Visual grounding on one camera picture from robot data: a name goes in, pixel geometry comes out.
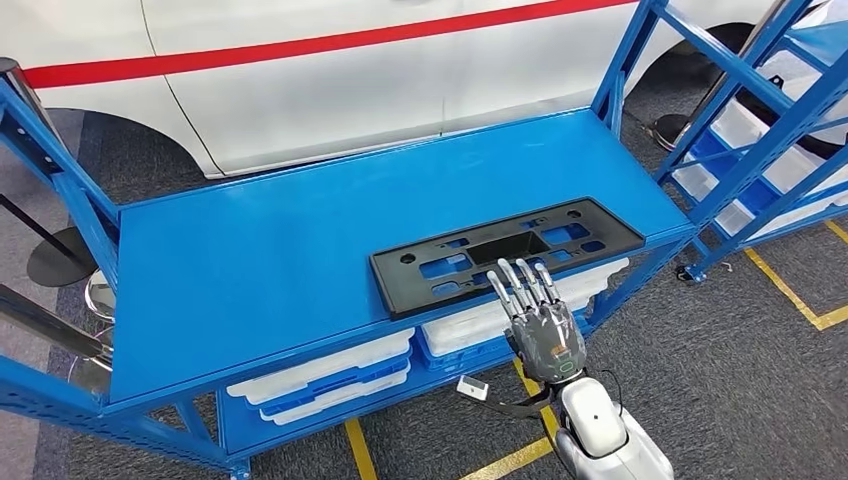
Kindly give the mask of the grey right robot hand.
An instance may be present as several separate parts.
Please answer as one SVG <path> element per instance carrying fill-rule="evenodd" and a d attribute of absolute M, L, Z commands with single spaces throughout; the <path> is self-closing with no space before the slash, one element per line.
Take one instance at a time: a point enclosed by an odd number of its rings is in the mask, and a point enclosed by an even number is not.
<path fill-rule="evenodd" d="M 546 384 L 583 373 L 587 357 L 577 321 L 542 263 L 497 260 L 487 278 L 509 318 L 505 335 L 521 359 L 525 376 Z"/>

